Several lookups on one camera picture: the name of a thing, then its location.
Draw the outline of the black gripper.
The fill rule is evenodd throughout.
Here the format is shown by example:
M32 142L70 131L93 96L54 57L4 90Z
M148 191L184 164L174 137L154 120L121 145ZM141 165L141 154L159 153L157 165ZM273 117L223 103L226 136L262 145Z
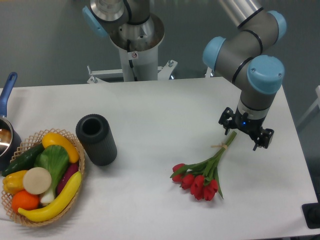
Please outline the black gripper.
M257 148L267 149L274 135L273 129L262 128L264 120L265 117L251 119L247 112L241 114L237 109L234 113L231 108L227 107L222 112L218 123L223 126L225 135L227 135L230 130L237 129L249 136L253 136L253 150L255 151Z

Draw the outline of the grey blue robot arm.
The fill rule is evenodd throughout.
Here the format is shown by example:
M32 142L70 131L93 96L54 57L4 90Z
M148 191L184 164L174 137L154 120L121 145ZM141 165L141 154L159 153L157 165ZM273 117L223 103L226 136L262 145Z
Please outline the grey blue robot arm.
M236 110L226 108L219 124L247 134L256 148L268 148L274 131L263 122L285 76L282 62L264 51L287 30L284 17L266 11L257 0L222 0L220 5L238 28L230 40L217 36L205 47L204 64L240 89ZM92 0L82 9L90 29L118 48L126 82L156 81L158 47L164 24L148 0Z

